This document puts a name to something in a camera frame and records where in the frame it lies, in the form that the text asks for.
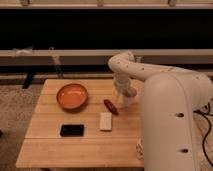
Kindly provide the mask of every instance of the wooden table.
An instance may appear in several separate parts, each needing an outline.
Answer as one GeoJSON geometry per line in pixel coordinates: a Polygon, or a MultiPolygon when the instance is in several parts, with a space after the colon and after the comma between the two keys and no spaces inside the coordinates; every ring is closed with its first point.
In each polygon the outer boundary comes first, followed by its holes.
{"type": "MultiPolygon", "coordinates": [[[[140,94],[141,82],[133,81],[140,94]]],[[[46,80],[32,115],[17,168],[143,167],[137,159],[136,143],[141,137],[138,99],[126,108],[116,96],[110,80],[46,80]],[[77,112],[61,109],[56,93],[64,85],[80,83],[89,94],[87,105],[77,112]],[[100,112],[108,111],[110,99],[120,112],[113,116],[112,132],[99,130],[100,112]],[[83,137],[62,138],[62,124],[84,124],[83,137]]]]}

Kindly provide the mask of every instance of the white eraser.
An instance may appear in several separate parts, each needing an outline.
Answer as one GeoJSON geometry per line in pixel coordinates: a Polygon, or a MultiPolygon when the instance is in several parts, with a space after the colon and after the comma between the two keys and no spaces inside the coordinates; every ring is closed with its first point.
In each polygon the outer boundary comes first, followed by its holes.
{"type": "Polygon", "coordinates": [[[112,113],[110,112],[100,113],[100,130],[101,131],[112,130],[112,113]]]}

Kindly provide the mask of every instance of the smartphone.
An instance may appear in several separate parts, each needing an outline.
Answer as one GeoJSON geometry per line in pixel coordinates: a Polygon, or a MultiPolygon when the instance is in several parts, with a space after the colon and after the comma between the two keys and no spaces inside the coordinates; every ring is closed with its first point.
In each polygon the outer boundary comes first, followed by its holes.
{"type": "Polygon", "coordinates": [[[62,137],[75,137],[84,135],[84,125],[62,125],[60,135],[62,137]]]}

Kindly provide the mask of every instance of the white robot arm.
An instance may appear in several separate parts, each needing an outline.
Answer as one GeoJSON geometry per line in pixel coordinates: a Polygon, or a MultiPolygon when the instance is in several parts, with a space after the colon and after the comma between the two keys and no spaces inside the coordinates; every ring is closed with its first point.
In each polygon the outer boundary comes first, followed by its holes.
{"type": "Polygon", "coordinates": [[[135,63],[129,51],[112,57],[109,67],[123,95],[130,90],[130,77],[145,81],[141,98],[145,170],[199,171],[193,111],[213,98],[210,79],[183,68],[135,63]]]}

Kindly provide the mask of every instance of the orange bowl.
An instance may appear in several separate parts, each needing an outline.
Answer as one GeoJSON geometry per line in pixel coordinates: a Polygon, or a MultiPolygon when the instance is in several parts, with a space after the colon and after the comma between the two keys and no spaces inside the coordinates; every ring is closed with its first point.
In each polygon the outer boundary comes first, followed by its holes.
{"type": "Polygon", "coordinates": [[[88,98],[87,89],[81,84],[68,84],[57,93],[58,104],[64,109],[76,109],[82,106],[88,98]]]}

